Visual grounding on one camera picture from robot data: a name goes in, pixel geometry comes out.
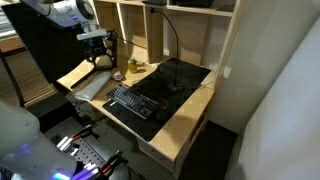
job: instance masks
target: black keyboard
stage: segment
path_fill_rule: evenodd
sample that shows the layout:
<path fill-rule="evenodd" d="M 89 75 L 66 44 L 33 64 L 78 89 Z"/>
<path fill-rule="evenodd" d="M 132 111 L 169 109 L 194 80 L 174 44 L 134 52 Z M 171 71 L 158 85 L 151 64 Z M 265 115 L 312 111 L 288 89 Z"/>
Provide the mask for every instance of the black keyboard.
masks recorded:
<path fill-rule="evenodd" d="M 107 96 L 143 119 L 147 119 L 159 106 L 158 102 L 122 84 L 113 88 Z"/>

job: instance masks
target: small bottle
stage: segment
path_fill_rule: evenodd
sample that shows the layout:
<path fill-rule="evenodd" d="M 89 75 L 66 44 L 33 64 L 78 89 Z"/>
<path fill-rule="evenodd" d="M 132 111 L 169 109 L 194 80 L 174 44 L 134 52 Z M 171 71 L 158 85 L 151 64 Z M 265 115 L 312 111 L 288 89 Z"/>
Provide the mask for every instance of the small bottle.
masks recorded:
<path fill-rule="evenodd" d="M 135 74 L 137 72 L 137 61 L 134 58 L 129 59 L 128 69 L 132 74 Z"/>

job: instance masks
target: monitor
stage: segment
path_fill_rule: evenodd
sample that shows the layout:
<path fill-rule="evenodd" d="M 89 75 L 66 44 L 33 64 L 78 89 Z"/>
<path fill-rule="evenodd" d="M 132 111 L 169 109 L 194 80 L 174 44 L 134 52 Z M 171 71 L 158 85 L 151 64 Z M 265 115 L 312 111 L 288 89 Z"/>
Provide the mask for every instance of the monitor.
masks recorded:
<path fill-rule="evenodd" d="M 80 26 L 61 28 L 24 3 L 2 6 L 13 28 L 48 80 L 54 82 L 85 59 Z"/>

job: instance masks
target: white wall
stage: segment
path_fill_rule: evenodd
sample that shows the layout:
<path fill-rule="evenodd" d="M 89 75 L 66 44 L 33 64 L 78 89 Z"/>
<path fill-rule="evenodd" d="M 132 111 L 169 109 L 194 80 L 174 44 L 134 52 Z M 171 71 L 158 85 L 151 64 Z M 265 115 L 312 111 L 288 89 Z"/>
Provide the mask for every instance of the white wall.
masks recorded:
<path fill-rule="evenodd" d="M 252 116 L 318 15 L 311 0 L 248 0 L 247 5 L 229 58 L 231 74 L 218 88 L 209 116 L 235 132 Z M 211 20 L 206 66 L 215 67 L 225 22 Z"/>
<path fill-rule="evenodd" d="M 320 18 L 250 119 L 226 179 L 320 179 Z"/>

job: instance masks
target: black mat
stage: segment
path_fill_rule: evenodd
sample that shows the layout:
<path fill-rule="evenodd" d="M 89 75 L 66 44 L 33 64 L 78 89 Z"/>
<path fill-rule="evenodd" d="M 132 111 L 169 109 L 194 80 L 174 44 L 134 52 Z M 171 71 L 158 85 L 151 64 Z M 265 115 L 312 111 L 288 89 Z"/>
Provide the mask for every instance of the black mat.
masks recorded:
<path fill-rule="evenodd" d="M 159 110 L 147 120 L 140 118 L 118 103 L 110 106 L 113 101 L 109 101 L 103 107 L 143 139 L 150 141 L 210 72 L 209 69 L 178 60 L 177 85 L 183 86 L 184 90 L 180 93 L 172 93 L 169 91 L 169 86 L 174 81 L 175 61 L 176 59 L 171 58 L 162 63 L 156 71 L 132 87 L 160 103 Z"/>

